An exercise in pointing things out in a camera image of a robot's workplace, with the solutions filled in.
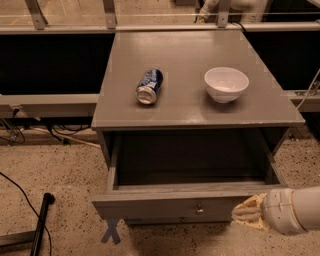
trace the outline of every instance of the gray tabletop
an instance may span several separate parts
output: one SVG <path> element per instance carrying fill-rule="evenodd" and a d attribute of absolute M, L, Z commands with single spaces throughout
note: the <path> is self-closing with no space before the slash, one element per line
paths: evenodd
<path fill-rule="evenodd" d="M 157 102 L 138 102 L 146 70 L 164 81 Z M 205 73 L 231 67 L 249 78 L 246 93 L 221 104 L 207 94 Z M 240 31 L 119 32 L 92 127 L 102 130 L 291 127 L 304 119 Z"/>

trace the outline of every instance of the terrazzo floor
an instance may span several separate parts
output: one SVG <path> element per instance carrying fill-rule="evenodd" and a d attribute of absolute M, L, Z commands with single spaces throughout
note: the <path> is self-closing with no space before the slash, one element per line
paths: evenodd
<path fill-rule="evenodd" d="M 319 185 L 320 143 L 306 126 L 294 129 L 293 136 L 275 156 L 278 169 L 292 188 Z M 286 237 L 234 222 L 128 227 L 120 221 L 121 242 L 102 242 L 107 224 L 91 198 L 106 190 L 108 171 L 101 150 L 92 146 L 57 145 L 50 137 L 43 144 L 36 135 L 21 146 L 2 142 L 0 171 L 25 190 L 37 211 L 43 193 L 55 196 L 46 221 L 55 256 L 319 255 L 320 232 Z M 0 236 L 35 230 L 37 218 L 22 193 L 2 177 L 0 198 Z M 30 255 L 30 247 L 3 247 L 0 255 Z M 49 255 L 47 234 L 40 255 Z"/>

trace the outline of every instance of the white cable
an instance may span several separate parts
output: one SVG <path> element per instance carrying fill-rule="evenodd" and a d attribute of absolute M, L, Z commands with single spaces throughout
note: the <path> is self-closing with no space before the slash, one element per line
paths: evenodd
<path fill-rule="evenodd" d="M 30 130 L 34 130 L 34 131 L 50 134 L 49 131 L 41 129 L 41 128 L 30 127 Z M 91 143 L 91 142 L 84 141 L 84 140 L 78 140 L 78 139 L 72 138 L 72 137 L 67 136 L 67 135 L 58 134 L 57 136 L 65 138 L 65 139 L 68 139 L 68 140 L 73 140 L 73 141 L 76 141 L 76 142 L 79 142 L 79 143 L 82 143 L 82 144 L 86 144 L 86 145 L 89 145 L 89 146 L 92 146 L 92 147 L 100 148 L 100 145 L 98 145 L 98 144 Z"/>
<path fill-rule="evenodd" d="M 308 88 L 308 90 L 307 90 L 306 94 L 304 95 L 304 98 L 302 99 L 302 101 L 300 102 L 300 104 L 297 106 L 297 109 L 299 109 L 299 108 L 302 106 L 302 104 L 304 103 L 304 101 L 308 98 L 309 93 L 310 93 L 310 90 L 311 90 L 311 88 L 312 88 L 312 85 L 313 85 L 313 84 L 314 84 L 314 82 L 316 81 L 316 79 L 317 79 L 317 77 L 318 77 L 319 73 L 320 73 L 320 68 L 318 69 L 317 74 L 316 74 L 316 75 L 315 75 L 315 77 L 313 78 L 313 80 L 312 80 L 312 82 L 311 82 L 311 84 L 310 84 L 310 86 L 309 86 L 309 88 Z"/>

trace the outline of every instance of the can lid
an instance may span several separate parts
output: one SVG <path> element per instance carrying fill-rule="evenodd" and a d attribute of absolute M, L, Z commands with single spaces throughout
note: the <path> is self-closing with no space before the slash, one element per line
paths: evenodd
<path fill-rule="evenodd" d="M 137 89 L 137 98 L 143 104 L 152 104 L 157 100 L 156 93 L 147 86 L 141 86 Z"/>

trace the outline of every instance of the white bowl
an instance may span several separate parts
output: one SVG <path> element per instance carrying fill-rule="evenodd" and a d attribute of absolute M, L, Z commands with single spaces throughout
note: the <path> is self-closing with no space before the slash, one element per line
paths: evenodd
<path fill-rule="evenodd" d="M 234 68 L 210 69 L 204 76 L 207 92 L 217 102 L 227 103 L 237 99 L 248 87 L 249 79 Z"/>

